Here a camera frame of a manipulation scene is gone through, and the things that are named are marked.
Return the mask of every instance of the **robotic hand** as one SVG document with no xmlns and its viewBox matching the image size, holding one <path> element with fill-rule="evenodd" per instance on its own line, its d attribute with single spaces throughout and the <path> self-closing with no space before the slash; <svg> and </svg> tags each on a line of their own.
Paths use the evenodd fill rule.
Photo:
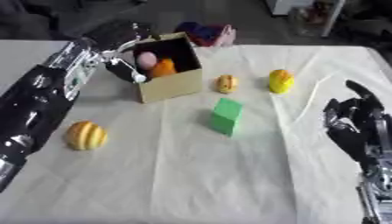
<svg viewBox="0 0 392 224">
<path fill-rule="evenodd" d="M 123 80 L 146 81 L 119 53 L 150 36 L 150 31 L 128 21 L 115 25 L 120 33 L 111 33 L 105 24 L 89 38 L 69 42 L 0 97 L 0 192 L 23 168 L 27 156 L 39 151 L 59 127 L 98 64 Z"/>
<path fill-rule="evenodd" d="M 360 164 L 357 190 L 365 213 L 363 223 L 392 223 L 392 118 L 365 87 L 351 80 L 346 86 L 360 98 L 329 101 L 324 110 L 326 133 Z"/>
</svg>

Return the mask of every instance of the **cardboard box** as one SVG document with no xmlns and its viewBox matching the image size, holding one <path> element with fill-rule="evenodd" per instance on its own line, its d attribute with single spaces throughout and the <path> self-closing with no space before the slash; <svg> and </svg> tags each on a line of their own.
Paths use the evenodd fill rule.
<svg viewBox="0 0 392 224">
<path fill-rule="evenodd" d="M 172 59 L 178 72 L 139 84 L 142 102 L 156 102 L 201 91 L 201 65 L 185 33 L 161 35 L 159 41 L 141 41 L 135 48 L 135 58 L 142 52 L 155 53 L 159 59 Z"/>
</svg>

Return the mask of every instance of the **white tablecloth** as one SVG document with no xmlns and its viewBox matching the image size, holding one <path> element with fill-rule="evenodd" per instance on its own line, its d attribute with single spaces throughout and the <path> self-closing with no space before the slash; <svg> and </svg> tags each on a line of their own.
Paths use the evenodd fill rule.
<svg viewBox="0 0 392 224">
<path fill-rule="evenodd" d="M 61 42 L 0 41 L 1 91 Z M 353 223 L 362 218 L 355 187 L 359 166 L 325 134 L 322 109 L 354 96 L 351 79 L 392 112 L 389 67 L 375 52 L 345 46 L 262 46 L 196 50 L 201 93 L 151 104 L 103 69 L 81 93 L 48 144 L 0 194 L 0 223 Z M 288 69 L 295 86 L 271 94 L 271 70 Z M 213 79 L 233 74 L 223 95 Z M 215 103 L 243 104 L 234 136 L 208 128 Z M 74 122 L 108 130 L 93 151 L 69 150 Z"/>
</svg>

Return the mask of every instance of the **toy food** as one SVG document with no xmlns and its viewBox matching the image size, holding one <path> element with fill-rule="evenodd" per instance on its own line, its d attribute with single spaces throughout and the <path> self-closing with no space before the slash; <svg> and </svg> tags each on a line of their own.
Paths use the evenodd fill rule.
<svg viewBox="0 0 392 224">
<path fill-rule="evenodd" d="M 142 52 L 136 60 L 137 64 L 143 70 L 151 70 L 157 63 L 157 56 L 153 52 Z"/>
<path fill-rule="evenodd" d="M 294 76 L 286 70 L 275 70 L 269 74 L 269 89 L 282 94 L 287 92 L 294 84 Z"/>
<path fill-rule="evenodd" d="M 108 140 L 105 129 L 93 122 L 76 122 L 66 132 L 66 142 L 76 151 L 92 150 Z"/>
<path fill-rule="evenodd" d="M 216 89 L 223 93 L 233 93 L 238 86 L 238 79 L 231 74 L 223 74 L 216 80 Z"/>
<path fill-rule="evenodd" d="M 153 78 L 176 73 L 176 67 L 174 66 L 174 62 L 172 59 L 162 59 L 150 70 L 150 75 Z"/>
<path fill-rule="evenodd" d="M 241 111 L 242 105 L 240 103 L 221 98 L 213 109 L 211 128 L 231 137 Z"/>
</svg>

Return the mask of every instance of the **green cube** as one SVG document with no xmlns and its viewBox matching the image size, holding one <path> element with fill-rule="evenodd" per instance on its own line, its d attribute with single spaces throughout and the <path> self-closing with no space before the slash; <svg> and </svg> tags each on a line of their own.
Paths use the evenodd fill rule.
<svg viewBox="0 0 392 224">
<path fill-rule="evenodd" d="M 242 105 L 240 103 L 221 98 L 213 109 L 211 128 L 231 137 L 241 110 Z"/>
</svg>

